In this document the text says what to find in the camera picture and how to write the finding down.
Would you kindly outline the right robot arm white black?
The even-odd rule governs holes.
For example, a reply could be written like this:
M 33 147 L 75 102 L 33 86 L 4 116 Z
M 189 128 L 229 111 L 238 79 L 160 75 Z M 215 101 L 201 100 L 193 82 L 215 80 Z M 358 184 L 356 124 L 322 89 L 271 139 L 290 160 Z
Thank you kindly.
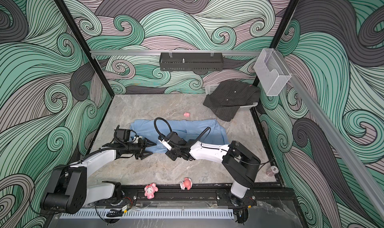
M 210 127 L 196 139 L 189 141 L 185 141 L 173 131 L 169 122 L 163 118 L 158 117 L 154 120 L 154 128 L 159 135 L 158 140 L 167 148 L 166 155 L 171 160 L 182 158 L 186 161 L 207 160 L 222 164 L 234 180 L 229 200 L 235 206 L 242 206 L 245 203 L 246 193 L 254 187 L 262 165 L 259 157 L 239 141 L 232 141 L 226 145 L 201 142 L 201 138 L 210 132 Z

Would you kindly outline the light blue long sleeve shirt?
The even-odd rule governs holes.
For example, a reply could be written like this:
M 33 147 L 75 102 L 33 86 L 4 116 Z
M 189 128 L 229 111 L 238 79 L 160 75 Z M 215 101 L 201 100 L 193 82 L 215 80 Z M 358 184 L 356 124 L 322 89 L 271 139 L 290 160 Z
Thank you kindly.
M 210 132 L 204 134 L 200 141 L 214 145 L 229 144 L 225 128 L 220 126 L 215 119 L 201 121 L 169 120 L 168 123 L 171 129 L 186 141 L 196 139 L 207 127 L 210 127 Z M 167 148 L 158 141 L 159 134 L 155 130 L 154 120 L 135 120 L 130 129 L 139 136 L 156 143 L 155 146 L 147 148 L 147 151 L 153 153 L 165 153 L 167 151 Z

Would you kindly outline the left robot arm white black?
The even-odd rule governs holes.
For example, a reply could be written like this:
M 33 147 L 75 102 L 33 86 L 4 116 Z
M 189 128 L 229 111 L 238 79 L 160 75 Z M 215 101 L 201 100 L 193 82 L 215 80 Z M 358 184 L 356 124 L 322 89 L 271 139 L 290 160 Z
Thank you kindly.
M 40 208 L 53 213 L 75 214 L 83 206 L 107 200 L 112 206 L 124 198 L 119 182 L 102 182 L 89 186 L 88 179 L 104 165 L 119 158 L 134 157 L 143 160 L 152 155 L 147 148 L 156 143 L 139 136 L 135 131 L 117 127 L 110 143 L 89 153 L 77 162 L 56 166 L 43 192 Z

